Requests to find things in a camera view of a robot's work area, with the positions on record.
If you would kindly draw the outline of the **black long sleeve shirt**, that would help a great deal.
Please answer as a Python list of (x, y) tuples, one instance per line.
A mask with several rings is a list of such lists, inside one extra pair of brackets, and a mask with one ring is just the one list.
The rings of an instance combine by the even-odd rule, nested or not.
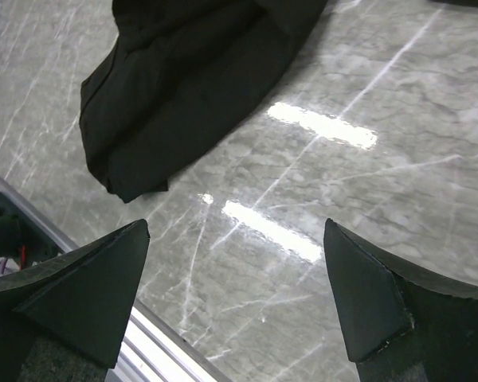
[(276, 86), (324, 1), (114, 1), (116, 42), (80, 88), (90, 174), (128, 203), (216, 146)]

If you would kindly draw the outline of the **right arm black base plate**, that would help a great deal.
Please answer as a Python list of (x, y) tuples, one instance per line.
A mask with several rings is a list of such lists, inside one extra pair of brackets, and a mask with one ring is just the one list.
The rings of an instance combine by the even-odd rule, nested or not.
[(62, 253), (53, 239), (0, 192), (0, 276), (22, 271)]

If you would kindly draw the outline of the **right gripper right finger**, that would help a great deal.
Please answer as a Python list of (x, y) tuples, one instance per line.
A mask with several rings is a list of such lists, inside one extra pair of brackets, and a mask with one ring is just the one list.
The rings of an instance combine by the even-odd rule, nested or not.
[(347, 357), (362, 381), (478, 381), (478, 286), (327, 220), (323, 247)]

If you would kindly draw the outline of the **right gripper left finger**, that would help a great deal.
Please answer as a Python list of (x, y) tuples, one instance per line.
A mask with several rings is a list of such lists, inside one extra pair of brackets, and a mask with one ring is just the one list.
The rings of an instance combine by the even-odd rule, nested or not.
[(149, 246), (144, 219), (0, 277), (0, 381), (103, 381)]

